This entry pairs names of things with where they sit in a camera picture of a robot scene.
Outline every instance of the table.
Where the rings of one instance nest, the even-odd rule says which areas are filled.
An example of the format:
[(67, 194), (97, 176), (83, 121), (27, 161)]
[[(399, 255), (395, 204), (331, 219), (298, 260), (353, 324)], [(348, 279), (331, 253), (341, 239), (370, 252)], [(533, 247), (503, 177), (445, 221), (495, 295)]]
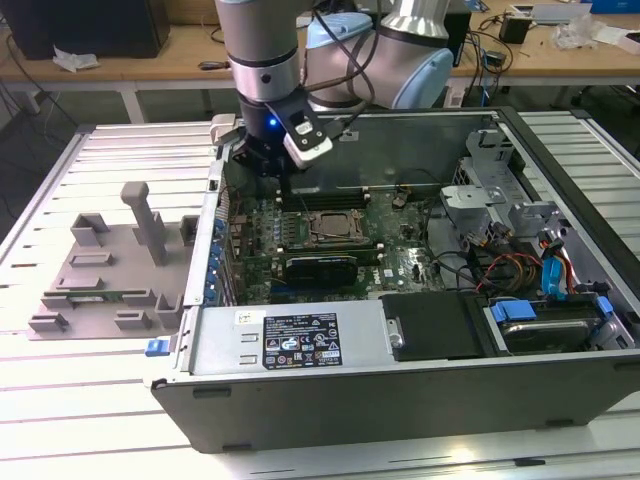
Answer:
[[(568, 112), (522, 116), (567, 169), (575, 167), (580, 150), (600, 152), (594, 157), (610, 169), (626, 161), (615, 141), (602, 135), (587, 138), (595, 131), (591, 124)], [(549, 132), (563, 143), (546, 138)], [(77, 134), (0, 245), (2, 478), (113, 480), (147, 478), (156, 471), (167, 478), (207, 472), (220, 480), (325, 474), (359, 480), (371, 478), (373, 471), (381, 479), (640, 474), (640, 393), (586, 427), (201, 455), (143, 384), (143, 378), (155, 376), (156, 367), (164, 367), (157, 362), (166, 361), (143, 355), (146, 339), (29, 342), (27, 319), (74, 241), (69, 227), (76, 215), (94, 210), (108, 224), (133, 223), (119, 198), (127, 180), (149, 182), (149, 203), (165, 222), (197, 215), (211, 161), (209, 145), (209, 124), (204, 122), (105, 126)], [(543, 194), (535, 174), (528, 176)], [(585, 172), (578, 185), (595, 188), (594, 205), (610, 207), (597, 196), (606, 186), (594, 185), (588, 176)], [(612, 189), (618, 184), (613, 176), (604, 180)], [(626, 180), (627, 186), (638, 181)], [(632, 220), (632, 212), (627, 214)]]
[[(527, 3), (552, 3), (553, 0), (534, 0)], [(475, 13), (471, 27), (477, 29), (486, 18), (502, 13), (510, 0), (489, 0), (491, 10)], [(640, 29), (640, 15), (594, 15), (596, 20), (610, 26)], [(514, 59), (510, 70), (500, 78), (503, 86), (571, 86), (571, 85), (636, 85), (640, 83), (640, 56), (631, 55), (613, 45), (598, 44), (596, 49), (559, 50), (551, 42), (555, 27), (538, 26), (530, 30), (523, 45), (510, 45)], [(498, 36), (500, 25), (487, 33)], [(505, 51), (489, 38), (482, 39), (485, 49)], [(466, 88), (475, 71), (475, 53), (465, 46), (461, 64), (454, 69), (448, 82), (445, 106), (460, 107)]]
[[(78, 73), (64, 71), (50, 60), (25, 60), (15, 45), (13, 49), (29, 75), (47, 91), (115, 91), (122, 96), (131, 123), (146, 123), (138, 95), (143, 90), (234, 88), (230, 70), (203, 72), (198, 68), (203, 60), (227, 59), (224, 45), (213, 43), (207, 32), (201, 26), (173, 25), (158, 57), (100, 58), (99, 68)], [(0, 38), (0, 45), (0, 78), (7, 88), (17, 93), (36, 90), (9, 56), (4, 38)], [(207, 97), (203, 99), (210, 109)]]
[[(533, 3), (546, 1), (534, 0)], [(488, 0), (491, 11), (472, 16), (472, 27), (497, 15), (512, 2)], [(640, 28), (640, 15), (597, 15), (612, 26)], [(498, 28), (487, 32), (497, 35)], [(537, 27), (529, 32), (524, 45), (513, 46), (513, 66), (500, 79), (504, 86), (569, 86), (626, 85), (640, 83), (640, 56), (633, 56), (612, 45), (599, 45), (595, 50), (560, 51), (551, 45), (550, 27)], [(306, 32), (299, 32), (300, 45)], [(491, 45), (488, 40), (483, 43)], [(491, 46), (500, 50), (498, 44)], [(28, 73), (49, 91), (116, 91), (122, 96), (132, 123), (146, 122), (138, 93), (144, 90), (207, 90), (234, 88), (231, 71), (202, 72), (203, 60), (226, 60), (223, 45), (211, 42), (201, 26), (172, 26), (171, 35), (157, 58), (101, 58), (100, 68), (78, 72), (62, 71), (49, 60), (23, 61)], [(459, 107), (465, 89), (475, 71), (475, 56), (467, 46), (462, 62), (448, 82), (445, 106)], [(13, 92), (30, 92), (34, 86), (18, 70), (0, 39), (0, 78)], [(203, 97), (205, 106), (208, 97)]]

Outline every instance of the sticker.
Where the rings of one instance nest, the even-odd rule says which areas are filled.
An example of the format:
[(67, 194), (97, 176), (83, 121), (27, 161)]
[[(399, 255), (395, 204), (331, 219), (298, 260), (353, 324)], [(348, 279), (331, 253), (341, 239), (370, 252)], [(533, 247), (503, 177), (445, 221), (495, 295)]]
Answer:
[(236, 312), (236, 325), (262, 323), (266, 314), (265, 310), (238, 310)]
[(261, 321), (262, 319), (262, 365), (267, 370), (342, 365), (340, 333), (335, 313), (263, 317)]

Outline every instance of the blue latch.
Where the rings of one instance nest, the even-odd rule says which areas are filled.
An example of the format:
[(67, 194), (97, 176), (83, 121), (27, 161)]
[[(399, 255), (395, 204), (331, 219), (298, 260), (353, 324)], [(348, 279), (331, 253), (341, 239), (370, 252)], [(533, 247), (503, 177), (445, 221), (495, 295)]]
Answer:
[(528, 300), (504, 300), (491, 307), (496, 323), (535, 320), (537, 315)]
[(611, 302), (607, 297), (598, 297), (596, 299), (596, 305), (598, 306), (602, 314), (605, 316), (605, 318), (608, 318), (611, 315), (613, 315), (613, 305), (611, 305)]
[(147, 344), (147, 349), (144, 351), (144, 354), (147, 357), (163, 357), (169, 355), (169, 340), (163, 340), (160, 338), (154, 338), (153, 340), (149, 340)]

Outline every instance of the computer case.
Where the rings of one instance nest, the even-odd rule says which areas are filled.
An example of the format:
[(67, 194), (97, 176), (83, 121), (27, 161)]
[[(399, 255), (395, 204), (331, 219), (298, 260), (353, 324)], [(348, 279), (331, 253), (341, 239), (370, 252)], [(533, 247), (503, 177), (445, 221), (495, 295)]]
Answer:
[(164, 0), (0, 0), (16, 44), (29, 60), (53, 46), (98, 57), (153, 58), (169, 36)]

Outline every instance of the wooden desk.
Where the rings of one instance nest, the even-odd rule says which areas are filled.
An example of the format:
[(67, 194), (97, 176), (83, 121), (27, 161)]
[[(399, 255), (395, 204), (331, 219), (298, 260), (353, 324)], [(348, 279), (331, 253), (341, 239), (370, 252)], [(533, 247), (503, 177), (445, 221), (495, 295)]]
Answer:
[[(28, 61), (12, 44), (21, 63), (48, 91), (117, 91), (121, 94), (132, 123), (145, 123), (138, 98), (143, 90), (208, 90), (234, 88), (231, 71), (203, 72), (203, 60), (227, 59), (223, 45), (213, 43), (201, 26), (171, 27), (166, 45), (156, 58), (99, 58), (100, 67), (67, 72), (51, 60)], [(34, 90), (11, 59), (4, 36), (0, 38), (0, 78), (13, 92)]]
[[(504, 11), (509, 0), (488, 0), (491, 11), (472, 16), (472, 27), (492, 15)], [(640, 28), (640, 15), (598, 15), (612, 26)], [(498, 27), (487, 30), (497, 35)], [(622, 85), (640, 83), (640, 56), (633, 56), (611, 45), (599, 44), (597, 49), (561, 51), (551, 44), (552, 27), (536, 27), (522, 46), (513, 46), (514, 62), (500, 80), (501, 85)], [(304, 45), (304, 32), (300, 33)], [(499, 44), (483, 39), (483, 46), (500, 50)], [(101, 58), (101, 67), (69, 73), (49, 60), (26, 61), (29, 74), (49, 91), (117, 91), (122, 95), (132, 123), (146, 120), (138, 99), (142, 90), (188, 90), (233, 88), (230, 71), (202, 72), (203, 60), (225, 60), (223, 45), (212, 43), (201, 26), (173, 26), (169, 41), (160, 55), (153, 59)], [(448, 82), (446, 106), (460, 106), (465, 89), (475, 71), (475, 55), (465, 48), (461, 65), (454, 69)], [(14, 92), (33, 91), (0, 40), (0, 78)]]
[[(534, 0), (527, 3), (552, 3), (553, 0)], [(488, 0), (491, 10), (471, 17), (471, 26), (478, 25), (494, 15), (502, 13), (510, 0)], [(640, 15), (594, 15), (607, 25), (628, 29), (640, 29)], [(509, 86), (570, 86), (570, 85), (626, 85), (640, 83), (640, 56), (631, 55), (613, 45), (599, 43), (597, 48), (560, 50), (551, 42), (555, 27), (538, 26), (527, 34), (523, 45), (510, 45), (513, 65), (500, 78), (501, 85)], [(500, 25), (486, 30), (498, 36)], [(485, 49), (505, 51), (490, 38), (482, 38)], [(448, 82), (448, 107), (459, 107), (465, 89), (476, 68), (476, 58), (471, 45), (466, 45), (460, 66), (453, 71)]]

